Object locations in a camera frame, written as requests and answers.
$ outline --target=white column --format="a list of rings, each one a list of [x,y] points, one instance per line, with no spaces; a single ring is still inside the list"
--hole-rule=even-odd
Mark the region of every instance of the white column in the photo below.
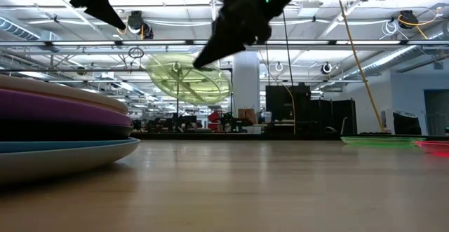
[[[256,52],[242,52],[234,55],[234,116],[239,109],[260,111],[260,60]]]

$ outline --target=ceiling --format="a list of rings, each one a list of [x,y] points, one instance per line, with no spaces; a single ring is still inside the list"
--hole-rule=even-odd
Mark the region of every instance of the ceiling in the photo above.
[[[154,39],[174,40],[174,39],[207,39],[210,36],[210,22],[214,16],[214,8],[211,6],[213,0],[109,0],[116,12],[123,19],[127,20],[131,11],[142,11],[143,18],[152,26]],[[396,18],[402,10],[412,10],[420,22],[434,20],[428,25],[421,26],[423,31],[437,26],[448,15],[449,9],[446,6],[448,0],[365,0],[359,3],[357,0],[342,0],[347,9],[349,28],[354,39],[390,40],[404,39],[419,34],[417,29],[395,29],[394,33],[386,34],[385,26],[391,17]],[[118,40],[136,39],[137,35],[127,32],[120,34],[115,28],[105,25],[99,20],[83,13],[83,9],[76,11],[81,14],[89,23],[95,25],[97,30],[86,24],[75,14],[64,6],[62,0],[0,0],[1,14],[12,18],[24,27],[32,31],[50,31],[57,34],[61,40]],[[344,23],[332,23],[341,14],[338,0],[293,0],[284,10],[286,23],[284,26],[283,17],[274,18],[272,21],[272,39],[348,39]],[[0,40],[19,41],[22,40],[7,32],[0,31]],[[152,50],[164,50],[164,47],[153,47]],[[170,47],[172,51],[190,52],[198,54],[201,47],[177,46]],[[27,49],[11,48],[17,53],[26,54]],[[268,50],[268,60],[270,71],[275,76],[280,75],[280,79],[287,77],[289,73],[277,71],[276,65],[286,67],[290,60],[293,64],[294,78],[322,79],[320,68],[327,62],[341,67],[334,72],[341,73],[355,65],[353,53],[346,50],[291,50],[290,59],[285,49]],[[367,49],[359,50],[360,59],[367,60],[369,57],[379,53],[379,50]],[[56,55],[53,61],[61,61],[67,55]],[[265,62],[267,61],[266,50],[260,50],[261,75],[267,73]],[[49,55],[29,54],[29,57],[40,62],[49,63]],[[144,56],[140,62],[145,64],[148,55]],[[228,57],[221,61],[222,64],[233,64],[233,58]],[[87,68],[112,68],[118,66],[123,68],[123,61],[119,54],[90,54],[69,56],[62,61],[59,68],[77,68],[86,66]],[[70,74],[71,79],[89,79],[91,76],[77,76]],[[123,79],[149,79],[144,72],[125,73],[117,72],[115,78]],[[136,83],[136,88],[146,93],[158,93],[152,84]]]

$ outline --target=wooden floor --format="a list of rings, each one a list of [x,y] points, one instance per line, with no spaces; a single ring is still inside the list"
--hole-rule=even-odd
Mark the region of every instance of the wooden floor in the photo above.
[[[341,142],[143,141],[0,191],[0,231],[449,231],[449,158]]]

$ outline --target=purple frisbee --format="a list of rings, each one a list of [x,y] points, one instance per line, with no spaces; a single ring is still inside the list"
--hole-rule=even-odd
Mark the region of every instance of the purple frisbee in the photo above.
[[[130,126],[131,119],[109,109],[31,93],[0,89],[0,118]]]

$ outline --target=stack of frisbees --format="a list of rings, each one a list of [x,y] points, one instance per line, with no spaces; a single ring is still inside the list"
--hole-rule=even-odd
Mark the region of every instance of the stack of frisbees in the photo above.
[[[80,89],[0,75],[0,184],[89,170],[138,146],[128,107]]]

